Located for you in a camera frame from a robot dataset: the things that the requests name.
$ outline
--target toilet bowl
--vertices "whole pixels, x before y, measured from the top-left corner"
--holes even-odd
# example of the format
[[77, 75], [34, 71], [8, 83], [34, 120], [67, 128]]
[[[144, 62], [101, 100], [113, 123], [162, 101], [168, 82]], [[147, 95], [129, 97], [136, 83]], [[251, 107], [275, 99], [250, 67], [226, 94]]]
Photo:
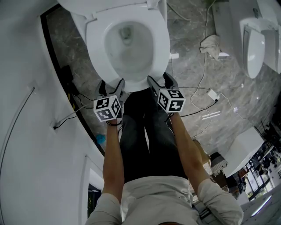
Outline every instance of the toilet bowl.
[[107, 84], [125, 80], [124, 91], [159, 80], [170, 55], [166, 1], [59, 0], [72, 14], [91, 62]]
[[263, 65], [281, 73], [281, 27], [276, 0], [229, 0], [213, 6], [221, 51], [234, 56], [240, 68], [255, 78]]

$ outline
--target forearm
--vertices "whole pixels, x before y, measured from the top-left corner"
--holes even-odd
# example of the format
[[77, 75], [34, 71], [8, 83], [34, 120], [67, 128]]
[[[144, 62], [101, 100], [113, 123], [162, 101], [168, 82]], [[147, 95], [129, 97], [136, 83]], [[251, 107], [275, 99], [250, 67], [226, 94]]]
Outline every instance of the forearm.
[[180, 155], [181, 164], [193, 189], [197, 193], [199, 184], [209, 178], [202, 165], [200, 151], [188, 134], [179, 113], [171, 117], [175, 141]]
[[114, 195], [121, 202], [124, 186], [123, 160], [120, 150], [117, 127], [108, 125], [107, 141], [103, 166], [103, 193]]

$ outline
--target gray marble floor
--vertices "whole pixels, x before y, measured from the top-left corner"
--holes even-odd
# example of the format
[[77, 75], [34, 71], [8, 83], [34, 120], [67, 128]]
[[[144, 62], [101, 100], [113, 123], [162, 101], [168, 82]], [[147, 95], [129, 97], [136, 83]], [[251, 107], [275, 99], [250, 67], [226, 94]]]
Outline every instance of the gray marble floor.
[[[198, 111], [191, 103], [195, 89], [186, 87], [197, 87], [203, 76], [204, 54], [200, 53], [199, 48], [205, 37], [206, 8], [210, 0], [169, 0], [169, 3], [190, 19], [185, 21], [168, 8], [171, 53], [178, 53], [179, 58], [169, 62], [167, 72], [173, 75], [181, 87], [185, 87], [182, 91], [187, 101], [181, 115], [186, 115]], [[78, 90], [93, 98], [95, 87], [101, 79], [90, 62], [86, 45], [70, 13], [59, 8], [47, 17], [47, 21], [60, 66], [70, 65]], [[211, 34], [215, 34], [212, 10], [207, 36]], [[281, 91], [281, 75], [264, 65], [257, 78], [252, 80], [243, 74], [234, 58], [216, 61], [206, 56], [205, 77], [200, 87], [212, 88], [225, 95], [243, 118], [233, 112], [228, 100], [222, 95], [218, 103], [209, 109], [210, 113], [221, 113], [212, 118], [210, 125], [210, 119], [202, 120], [202, 116], [208, 114], [206, 111], [183, 118], [191, 136], [200, 134], [208, 126], [205, 132], [196, 137], [206, 152], [225, 153], [240, 133], [252, 125], [260, 128], [260, 121], [269, 121], [273, 105]], [[192, 98], [199, 108], [213, 103], [205, 89], [198, 90]], [[82, 101], [84, 104], [89, 103], [85, 98]], [[106, 126], [97, 120], [92, 110], [82, 109], [82, 114], [95, 135], [105, 134]]]

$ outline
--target toilet lid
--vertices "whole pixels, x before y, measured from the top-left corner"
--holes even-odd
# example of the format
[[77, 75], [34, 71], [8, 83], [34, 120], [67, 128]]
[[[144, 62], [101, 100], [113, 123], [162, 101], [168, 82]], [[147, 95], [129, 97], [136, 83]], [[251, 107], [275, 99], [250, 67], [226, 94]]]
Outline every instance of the toilet lid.
[[[95, 70], [112, 87], [116, 87], [121, 80], [108, 58], [104, 44], [108, 31], [122, 22], [138, 22], [150, 30], [153, 39], [153, 57], [151, 69], [147, 75], [152, 76], [156, 81], [159, 80], [169, 62], [169, 33], [161, 13], [158, 10], [148, 10], [146, 4], [102, 11], [97, 14], [96, 21], [87, 24], [86, 43]], [[141, 91], [148, 87], [147, 76], [142, 80], [128, 81], [125, 79], [124, 91]]]
[[244, 68], [250, 78], [255, 78], [263, 65], [265, 37], [246, 26], [244, 31]]
[[145, 3], [146, 0], [58, 0], [66, 10], [90, 19], [92, 14], [125, 5]]

